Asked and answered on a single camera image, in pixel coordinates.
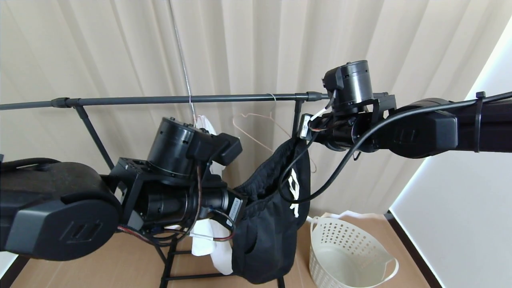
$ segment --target wooden floor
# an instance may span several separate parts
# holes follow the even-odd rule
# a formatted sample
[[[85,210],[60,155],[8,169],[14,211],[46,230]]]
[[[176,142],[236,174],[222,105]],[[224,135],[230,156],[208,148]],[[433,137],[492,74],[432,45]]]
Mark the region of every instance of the wooden floor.
[[[381,285],[381,288],[429,287],[411,256],[382,215],[365,215],[365,219],[345,217],[377,238],[395,256],[400,269],[398,274]],[[184,240],[178,250],[190,249],[191,240]],[[286,287],[316,287],[309,275],[309,224],[299,231],[295,264],[285,276]],[[68,287],[158,287],[162,276],[163,263],[155,249],[126,234],[116,234],[96,252],[68,262],[30,260],[18,276],[12,288],[68,288]],[[209,256],[175,257],[171,274],[192,275],[216,273]],[[252,285],[243,278],[228,276],[221,278],[179,280],[169,282],[168,288],[274,288],[277,282]]]

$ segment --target laundry basket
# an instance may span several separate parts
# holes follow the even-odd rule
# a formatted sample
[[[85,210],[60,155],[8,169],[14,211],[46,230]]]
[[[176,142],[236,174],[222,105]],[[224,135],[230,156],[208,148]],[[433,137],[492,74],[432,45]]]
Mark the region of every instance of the laundry basket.
[[[395,269],[386,277],[391,261]],[[371,288],[396,275],[398,260],[361,228],[338,219],[315,217],[309,272],[318,288]]]

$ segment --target clothes hanger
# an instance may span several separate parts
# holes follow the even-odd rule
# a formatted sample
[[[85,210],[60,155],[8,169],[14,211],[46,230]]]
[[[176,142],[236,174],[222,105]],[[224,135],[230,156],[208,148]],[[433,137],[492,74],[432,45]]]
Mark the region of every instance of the clothes hanger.
[[[283,132],[286,133],[286,135],[288,135],[289,138],[291,138],[291,135],[290,133],[288,133],[288,131],[286,131],[281,125],[279,125],[279,123],[277,123],[275,121],[275,119],[272,117],[272,110],[275,109],[275,107],[277,106],[278,104],[278,100],[275,98],[274,94],[272,93],[268,93],[269,95],[271,95],[273,98],[274,98],[274,106],[272,107],[272,109],[270,109],[270,113],[269,113],[269,116],[265,116],[265,115],[260,115],[260,114],[255,114],[255,113],[247,113],[247,114],[243,114],[243,113],[240,113],[239,115],[241,115],[242,117],[244,118],[247,118],[248,116],[256,116],[256,117],[261,117],[261,118],[264,118],[264,119],[270,119],[272,122],[274,122],[274,124],[277,125],[277,127],[279,127]],[[251,138],[252,140],[254,140],[256,143],[260,144],[262,147],[264,147],[265,149],[267,149],[268,151],[274,153],[274,150],[269,148],[268,146],[266,146],[265,144],[261,143],[260,141],[258,141],[256,138],[252,137],[251,135],[249,135],[249,133],[245,132],[242,128],[238,127],[238,125],[235,123],[234,119],[235,119],[236,115],[233,116],[233,126],[235,128],[237,128],[238,130],[240,130],[242,133],[244,133],[245,135],[247,135],[249,138]],[[315,167],[314,168],[314,171],[311,171],[311,173],[316,173],[316,163],[313,161],[313,159],[310,158],[310,161],[311,163],[313,164],[313,166]]]

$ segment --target baseboard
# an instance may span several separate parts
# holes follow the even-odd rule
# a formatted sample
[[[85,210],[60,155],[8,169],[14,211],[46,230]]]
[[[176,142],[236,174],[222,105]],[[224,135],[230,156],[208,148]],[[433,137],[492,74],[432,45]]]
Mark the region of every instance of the baseboard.
[[[12,283],[16,280],[18,275],[22,272],[25,265],[28,263],[29,258],[18,256],[12,262],[11,266],[7,269],[5,274],[0,279],[0,288],[10,288]]]
[[[403,230],[402,226],[398,221],[395,219],[395,216],[391,211],[388,211],[386,214],[384,214],[386,219],[388,220],[389,224],[395,231],[398,238],[400,238],[400,241],[402,241],[402,244],[406,247],[407,251],[413,258],[414,262],[416,263],[416,266],[418,266],[419,270],[423,274],[423,277],[429,284],[431,288],[442,288],[441,283],[439,283],[439,280],[437,280],[437,277],[434,275],[432,270],[430,270],[430,267],[427,265],[421,254],[418,252],[412,241],[407,236],[407,233]]]

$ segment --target curtain fold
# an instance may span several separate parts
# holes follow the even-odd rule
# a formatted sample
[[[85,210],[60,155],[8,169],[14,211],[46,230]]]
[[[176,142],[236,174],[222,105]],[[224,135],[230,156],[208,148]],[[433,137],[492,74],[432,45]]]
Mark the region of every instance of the curtain fold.
[[[512,15],[501,0],[410,1],[14,1],[0,2],[2,103],[57,97],[126,97],[320,91],[325,72],[367,59],[374,92],[403,106],[429,97],[462,100]],[[305,103],[315,113],[324,102]],[[293,102],[195,104],[244,152],[226,169],[242,183],[291,132]],[[163,116],[192,122],[188,104],[88,108],[113,161],[146,158]],[[52,157],[108,169],[70,109],[5,111],[6,159]],[[318,189],[342,159],[314,144]],[[421,160],[389,151],[351,161],[312,213],[383,213]]]

